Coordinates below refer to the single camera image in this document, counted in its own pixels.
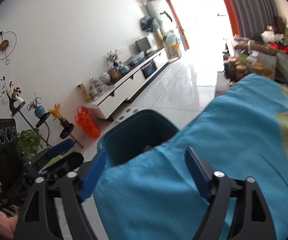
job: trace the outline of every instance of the turquoise vase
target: turquoise vase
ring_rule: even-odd
[[[37,106],[34,110],[34,114],[37,118],[41,119],[42,116],[45,114],[43,106]]]

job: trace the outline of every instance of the pink clothing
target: pink clothing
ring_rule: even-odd
[[[0,235],[3,239],[13,240],[17,219],[17,216],[8,218],[3,212],[0,212]]]

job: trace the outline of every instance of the gray curtain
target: gray curtain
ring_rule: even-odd
[[[262,33],[268,25],[275,25],[277,15],[274,0],[233,0],[241,34]]]

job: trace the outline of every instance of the cabinet drawer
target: cabinet drawer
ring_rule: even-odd
[[[126,90],[121,85],[99,104],[99,108],[102,108],[106,112],[108,118],[126,98]]]
[[[144,74],[141,70],[137,71],[133,77],[128,78],[124,83],[123,87],[126,90],[127,95],[132,94],[135,90],[145,81]]]
[[[168,60],[166,51],[163,51],[161,54],[156,56],[153,60],[155,62],[156,68],[161,68],[163,63],[165,63]]]

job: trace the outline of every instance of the blue gripper pad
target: blue gripper pad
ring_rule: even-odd
[[[202,160],[197,157],[192,147],[186,149],[185,161],[199,194],[210,203],[212,197],[209,189],[211,178],[207,175],[207,170],[203,166]]]
[[[84,177],[81,178],[80,176],[80,178],[82,179],[82,192],[80,193],[79,198],[82,202],[84,202],[87,198],[89,198],[92,195],[96,183],[98,182],[104,169],[106,163],[106,156],[107,153],[105,150],[98,153],[92,161],[88,162],[90,163],[91,167],[86,172]]]
[[[66,139],[65,141],[53,146],[49,152],[48,157],[54,158],[57,155],[61,155],[74,147],[74,141],[72,139]]]

